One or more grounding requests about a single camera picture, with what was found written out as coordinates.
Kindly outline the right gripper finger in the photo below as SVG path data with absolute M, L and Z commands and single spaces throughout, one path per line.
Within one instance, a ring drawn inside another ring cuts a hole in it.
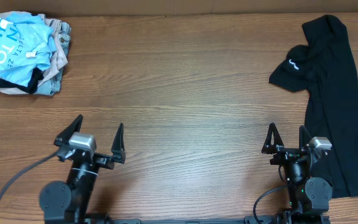
M 299 148 L 303 149 L 312 139 L 309 131 L 304 125 L 301 125 L 299 128 Z
M 275 123 L 270 123 L 261 153 L 276 154 L 281 148 L 284 148 L 284 143 L 279 135 L 278 129 Z

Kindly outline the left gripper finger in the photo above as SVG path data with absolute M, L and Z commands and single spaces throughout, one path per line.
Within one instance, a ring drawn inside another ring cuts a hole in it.
M 68 144 L 70 138 L 75 132 L 79 132 L 83 122 L 83 115 L 79 114 L 73 122 L 67 126 L 54 140 L 54 145 L 60 147 L 61 145 Z
M 112 159 L 114 162 L 124 164 L 126 160 L 126 152 L 124 147 L 124 124 L 121 123 L 114 137 L 111 147 Z

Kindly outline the light blue t-shirt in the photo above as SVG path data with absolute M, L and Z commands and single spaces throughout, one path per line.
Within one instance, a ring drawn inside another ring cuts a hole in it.
M 0 17 L 0 78 L 26 86 L 33 69 L 48 69 L 56 51 L 52 34 L 40 16 L 14 12 Z

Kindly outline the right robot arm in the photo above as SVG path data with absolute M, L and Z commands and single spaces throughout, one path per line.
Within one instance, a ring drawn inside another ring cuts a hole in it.
M 274 123 L 268 127 L 261 153 L 271 154 L 270 164 L 278 166 L 284 185 L 263 193 L 254 203 L 253 216 L 257 223 L 329 223 L 323 213 L 329 210 L 333 196 L 331 184 L 324 178 L 313 177 L 312 168 L 328 154 L 332 144 L 326 137 L 311 137 L 304 125 L 299 128 L 299 146 L 285 147 Z M 264 221 L 256 214 L 257 204 L 266 195 L 281 189 L 288 190 L 289 208 Z

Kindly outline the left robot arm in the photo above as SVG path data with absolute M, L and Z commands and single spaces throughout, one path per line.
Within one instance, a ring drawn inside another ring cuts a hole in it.
M 124 125 L 119 125 L 107 155 L 96 152 L 92 134 L 80 132 L 82 122 L 83 116 L 78 115 L 54 140 L 59 161 L 72 161 L 72 165 L 66 181 L 53 181 L 40 192 L 45 223 L 113 223 L 107 213 L 88 213 L 87 208 L 99 170 L 125 163 Z

